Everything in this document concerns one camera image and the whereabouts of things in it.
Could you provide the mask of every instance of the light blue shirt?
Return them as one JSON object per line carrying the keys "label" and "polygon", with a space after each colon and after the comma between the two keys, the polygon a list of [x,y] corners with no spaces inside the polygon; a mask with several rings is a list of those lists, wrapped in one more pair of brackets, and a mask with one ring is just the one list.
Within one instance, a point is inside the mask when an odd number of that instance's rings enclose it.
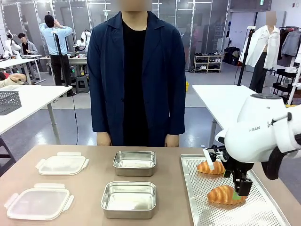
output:
{"label": "light blue shirt", "polygon": [[60,40],[60,47],[61,52],[63,55],[67,54],[67,46],[65,37],[72,34],[72,28],[63,26],[62,28],[55,28],[51,27],[49,28],[46,23],[40,24],[40,31],[43,34],[47,46],[48,51],[51,55],[58,55],[58,48],[55,41],[55,36],[52,32],[56,32],[59,40]]}

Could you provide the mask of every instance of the metal tray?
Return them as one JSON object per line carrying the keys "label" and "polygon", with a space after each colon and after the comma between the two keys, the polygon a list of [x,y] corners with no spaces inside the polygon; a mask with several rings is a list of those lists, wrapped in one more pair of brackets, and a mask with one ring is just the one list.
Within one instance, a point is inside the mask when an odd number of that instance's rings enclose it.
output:
{"label": "metal tray", "polygon": [[290,226],[273,198],[250,170],[253,185],[245,203],[221,205],[208,203],[207,194],[221,185],[234,186],[233,177],[199,173],[197,165],[204,155],[181,155],[194,226]]}
{"label": "metal tray", "polygon": [[101,207],[107,218],[150,219],[156,206],[156,186],[151,182],[110,182]]}
{"label": "metal tray", "polygon": [[150,177],[156,167],[156,155],[151,151],[119,151],[113,166],[118,176]]}

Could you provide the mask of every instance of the chair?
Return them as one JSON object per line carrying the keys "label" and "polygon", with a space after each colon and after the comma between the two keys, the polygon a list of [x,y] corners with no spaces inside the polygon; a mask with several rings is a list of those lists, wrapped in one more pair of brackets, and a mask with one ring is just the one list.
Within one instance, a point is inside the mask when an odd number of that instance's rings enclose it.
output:
{"label": "chair", "polygon": [[[81,85],[82,85],[82,83],[84,83],[85,87],[80,88],[79,87],[80,83],[81,83]],[[76,77],[76,93],[88,93],[88,92],[90,92],[90,88],[88,85],[87,76]]]}
{"label": "chair", "polygon": [[10,152],[9,148],[4,143],[4,140],[0,137],[0,147],[4,147],[8,154],[0,154],[0,159],[9,159],[3,166],[0,166],[0,177],[13,165],[16,163],[15,158]]}

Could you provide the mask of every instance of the shoe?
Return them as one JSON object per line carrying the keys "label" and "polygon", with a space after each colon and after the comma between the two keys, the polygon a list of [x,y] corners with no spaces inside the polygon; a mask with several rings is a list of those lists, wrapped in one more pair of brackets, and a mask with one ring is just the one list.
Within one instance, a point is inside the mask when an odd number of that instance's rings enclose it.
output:
{"label": "shoe", "polygon": [[72,97],[72,96],[75,96],[76,93],[73,93],[73,92],[70,92],[70,93],[67,93],[67,97]]}

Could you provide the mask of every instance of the pastry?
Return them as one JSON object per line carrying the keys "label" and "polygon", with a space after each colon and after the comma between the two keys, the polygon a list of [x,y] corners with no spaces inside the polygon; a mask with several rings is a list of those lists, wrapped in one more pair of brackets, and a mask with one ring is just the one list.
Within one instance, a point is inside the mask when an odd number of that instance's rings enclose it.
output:
{"label": "pastry", "polygon": [[210,170],[207,161],[204,161],[197,166],[198,172],[207,174],[223,174],[225,172],[225,168],[221,162],[215,161],[213,165],[214,170]]}
{"label": "pastry", "polygon": [[222,185],[207,194],[209,202],[218,204],[238,204],[246,200],[246,196],[241,196],[238,200],[233,200],[234,188]]}

